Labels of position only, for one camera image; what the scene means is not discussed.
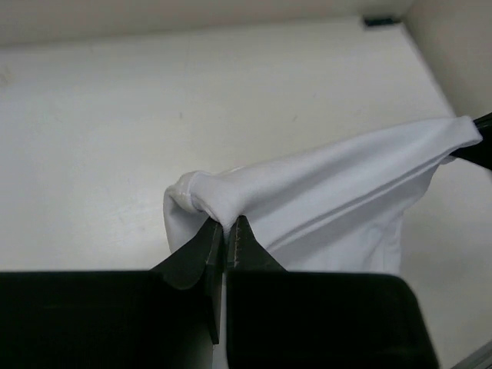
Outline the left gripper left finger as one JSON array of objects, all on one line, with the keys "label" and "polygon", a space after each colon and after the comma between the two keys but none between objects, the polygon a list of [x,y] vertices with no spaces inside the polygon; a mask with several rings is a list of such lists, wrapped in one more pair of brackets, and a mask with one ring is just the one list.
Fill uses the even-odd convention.
[{"label": "left gripper left finger", "polygon": [[223,280],[223,231],[207,219],[196,235],[151,269],[169,290],[171,315],[192,315],[205,323],[212,344],[219,343]]}]

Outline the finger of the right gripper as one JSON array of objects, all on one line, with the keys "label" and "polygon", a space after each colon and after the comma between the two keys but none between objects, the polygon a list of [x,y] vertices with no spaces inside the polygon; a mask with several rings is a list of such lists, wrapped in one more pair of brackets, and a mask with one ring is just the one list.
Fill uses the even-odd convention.
[{"label": "finger of the right gripper", "polygon": [[464,159],[485,169],[492,169],[492,113],[474,119],[474,124],[482,136],[482,141],[457,149],[450,156]]}]

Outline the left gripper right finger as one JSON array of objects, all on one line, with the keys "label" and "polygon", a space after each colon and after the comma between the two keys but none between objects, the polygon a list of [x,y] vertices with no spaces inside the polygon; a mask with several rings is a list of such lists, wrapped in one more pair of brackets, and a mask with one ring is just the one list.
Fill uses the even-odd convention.
[{"label": "left gripper right finger", "polygon": [[285,271],[260,245],[248,219],[242,215],[229,234],[226,271]]}]

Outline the white skirt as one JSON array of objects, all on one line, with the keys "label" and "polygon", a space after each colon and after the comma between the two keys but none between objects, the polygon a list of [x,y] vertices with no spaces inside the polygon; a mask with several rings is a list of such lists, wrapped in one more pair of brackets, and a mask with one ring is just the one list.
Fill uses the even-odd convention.
[{"label": "white skirt", "polygon": [[284,268],[396,274],[404,212],[435,171],[483,136],[469,117],[416,121],[168,187],[163,215],[177,251],[205,220],[227,237],[240,216]]}]

